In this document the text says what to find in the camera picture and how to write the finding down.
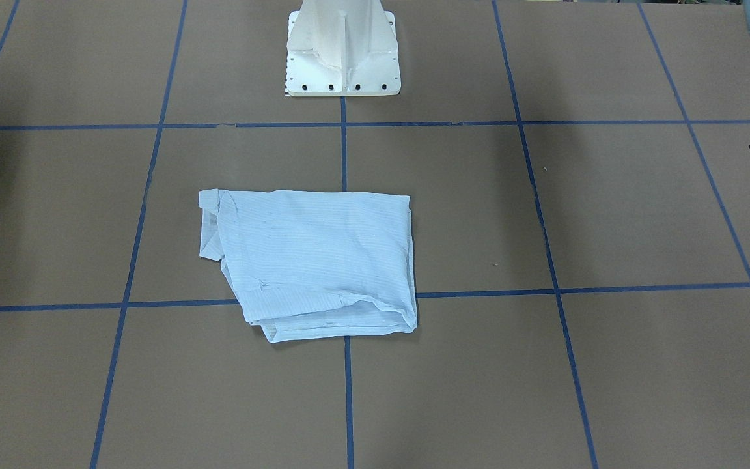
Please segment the light blue button-up shirt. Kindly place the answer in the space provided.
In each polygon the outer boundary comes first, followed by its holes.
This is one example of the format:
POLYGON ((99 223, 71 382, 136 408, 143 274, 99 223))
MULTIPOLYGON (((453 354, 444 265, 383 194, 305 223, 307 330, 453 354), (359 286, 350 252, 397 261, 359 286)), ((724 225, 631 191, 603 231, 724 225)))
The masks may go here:
POLYGON ((199 255, 268 342, 417 329, 409 196, 208 189, 197 204, 199 255))

